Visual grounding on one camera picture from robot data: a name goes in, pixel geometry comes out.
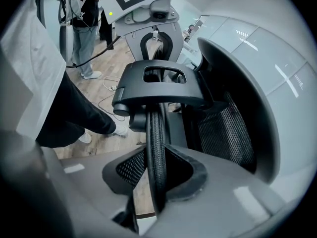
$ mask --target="black cable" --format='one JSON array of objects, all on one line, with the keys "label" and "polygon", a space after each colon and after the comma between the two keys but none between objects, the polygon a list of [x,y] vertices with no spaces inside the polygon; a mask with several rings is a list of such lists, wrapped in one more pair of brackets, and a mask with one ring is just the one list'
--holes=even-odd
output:
[{"label": "black cable", "polygon": [[85,65],[86,63],[90,62],[92,59],[95,59],[99,56],[101,56],[103,53],[105,53],[107,50],[109,50],[116,42],[117,40],[119,40],[121,36],[117,36],[113,42],[111,42],[103,51],[101,51],[100,53],[96,54],[94,57],[90,58],[89,60],[85,61],[84,63],[82,64],[79,64],[79,65],[76,65],[76,66],[66,66],[66,68],[77,68],[77,67],[80,67],[80,66],[83,66]]}]

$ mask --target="white sleeve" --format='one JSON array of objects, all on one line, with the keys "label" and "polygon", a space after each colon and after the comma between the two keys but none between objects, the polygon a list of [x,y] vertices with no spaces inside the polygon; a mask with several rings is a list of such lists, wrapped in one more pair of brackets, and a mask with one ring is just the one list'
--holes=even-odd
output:
[{"label": "white sleeve", "polygon": [[16,104],[17,109],[24,109],[22,116],[15,118],[19,120],[16,130],[36,139],[61,83],[66,62],[38,20],[35,0],[23,2],[0,45],[11,69],[33,94],[26,108]]}]

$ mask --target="wooden floor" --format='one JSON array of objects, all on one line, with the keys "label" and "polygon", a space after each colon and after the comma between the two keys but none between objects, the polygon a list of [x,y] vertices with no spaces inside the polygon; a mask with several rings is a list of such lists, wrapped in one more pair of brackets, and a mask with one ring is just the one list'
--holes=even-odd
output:
[{"label": "wooden floor", "polygon": [[[106,48],[105,41],[100,42],[96,40],[94,55]],[[160,42],[155,40],[148,41],[148,51],[150,57],[152,57],[156,48],[160,45]],[[133,62],[133,56],[130,49],[125,41],[125,38],[121,37],[115,44],[114,50],[107,51],[100,57],[92,61],[93,70],[98,70],[103,73],[103,77],[106,76],[116,76],[120,77],[128,63]],[[91,79],[85,80],[80,76],[78,69],[68,68],[67,73],[72,80],[72,82],[78,87],[78,89],[85,95],[85,97],[95,105],[99,103],[106,97],[100,106],[106,111],[113,113],[113,108],[111,106],[112,98],[114,93],[107,90],[106,87],[111,87],[117,85],[117,82],[101,80],[101,79]],[[123,117],[118,117],[117,121],[112,115],[111,118],[117,123],[124,126],[128,126],[129,118],[124,120]],[[117,135],[100,135],[88,131],[92,136],[92,142],[90,144],[84,144],[80,141],[75,142],[72,145],[63,148],[55,148],[55,151],[60,159],[73,158],[73,157],[85,157],[96,154],[106,154],[107,152],[112,152],[121,149],[128,149],[131,146],[135,146],[138,143],[145,143],[145,133],[137,133],[129,130],[129,134],[126,138]],[[134,201],[136,206],[136,212],[138,215],[153,213],[152,199],[149,189],[149,182],[147,171],[142,176],[139,184],[134,190]]]}]

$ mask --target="black plastic bracket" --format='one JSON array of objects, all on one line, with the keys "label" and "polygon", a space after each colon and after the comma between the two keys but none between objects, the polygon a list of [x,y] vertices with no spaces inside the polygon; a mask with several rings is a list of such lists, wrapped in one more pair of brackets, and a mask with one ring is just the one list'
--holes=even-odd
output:
[{"label": "black plastic bracket", "polygon": [[[181,74],[184,83],[145,82],[144,73],[149,69],[171,70]],[[177,102],[197,108],[211,107],[210,96],[204,96],[196,71],[175,62],[143,60],[128,64],[113,97],[113,112],[129,116],[134,108],[155,103]]]}]

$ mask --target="black shirt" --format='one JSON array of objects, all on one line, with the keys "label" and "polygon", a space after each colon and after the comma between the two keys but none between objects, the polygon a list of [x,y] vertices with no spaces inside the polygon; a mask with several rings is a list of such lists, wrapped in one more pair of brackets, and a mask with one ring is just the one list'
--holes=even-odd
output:
[{"label": "black shirt", "polygon": [[98,0],[86,0],[83,7],[81,8],[81,11],[83,15],[83,21],[85,23],[79,18],[75,17],[72,20],[73,26],[92,27],[92,26],[98,25],[98,16],[99,16]]}]

